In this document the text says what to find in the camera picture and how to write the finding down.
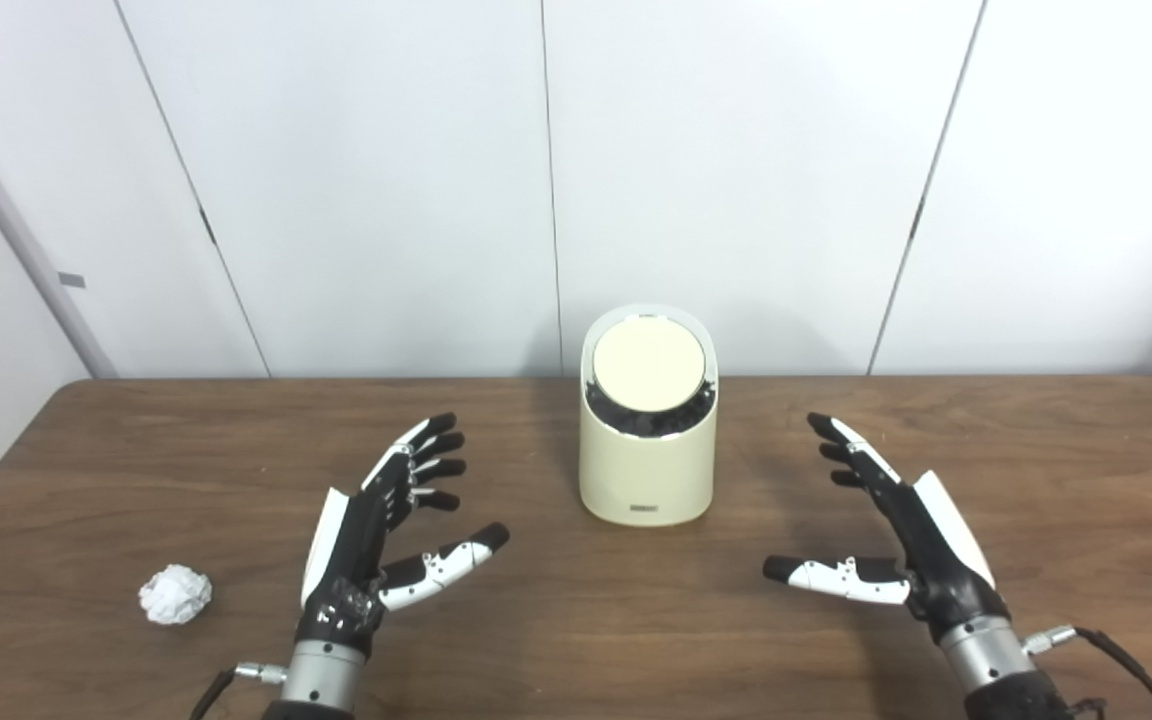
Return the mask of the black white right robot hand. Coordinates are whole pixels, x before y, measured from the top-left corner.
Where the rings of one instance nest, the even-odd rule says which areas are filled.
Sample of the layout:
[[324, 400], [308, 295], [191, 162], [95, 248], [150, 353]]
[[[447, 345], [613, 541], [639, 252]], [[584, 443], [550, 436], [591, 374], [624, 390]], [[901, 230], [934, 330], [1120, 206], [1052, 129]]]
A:
[[934, 642], [956, 626], [1011, 617], [972, 529], [934, 471], [902, 479], [846, 420], [824, 414], [808, 414], [806, 420], [823, 439], [820, 455], [841, 467], [831, 480], [870, 498], [890, 524], [902, 558], [771, 555], [763, 562], [765, 578], [856, 602], [905, 606], [929, 626]]

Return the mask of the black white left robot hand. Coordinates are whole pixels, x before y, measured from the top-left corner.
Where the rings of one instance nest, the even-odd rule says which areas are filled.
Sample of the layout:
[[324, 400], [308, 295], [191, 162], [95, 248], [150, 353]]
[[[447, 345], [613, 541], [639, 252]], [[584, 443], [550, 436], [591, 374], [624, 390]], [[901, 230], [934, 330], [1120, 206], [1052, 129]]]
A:
[[494, 521], [471, 536], [393, 562], [382, 555], [414, 511], [456, 511], [460, 498], [430, 482], [461, 477], [467, 462], [457, 416], [417, 420], [393, 441], [353, 493], [329, 488], [308, 553], [296, 644], [316, 642], [371, 659], [385, 616], [429, 600], [498, 555], [508, 528]]

